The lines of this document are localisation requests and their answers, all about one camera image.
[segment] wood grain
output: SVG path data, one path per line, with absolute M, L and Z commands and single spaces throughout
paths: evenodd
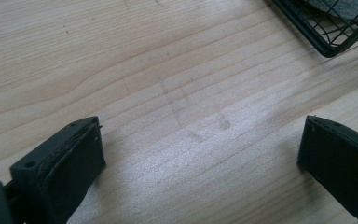
M 325 59 L 270 1 L 0 0 L 0 180 L 103 125 L 70 223 L 356 223 L 296 166 L 308 114 L 358 131 L 358 43 Z

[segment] wire basket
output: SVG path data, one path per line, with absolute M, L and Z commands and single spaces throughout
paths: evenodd
M 326 58 L 338 55 L 358 41 L 358 0 L 273 2 Z

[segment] wooden surface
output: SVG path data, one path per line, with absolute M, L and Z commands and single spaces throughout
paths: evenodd
M 0 0 L 0 180 L 103 125 L 70 223 L 355 223 L 296 166 L 308 114 L 358 131 L 358 44 L 325 59 L 269 1 Z

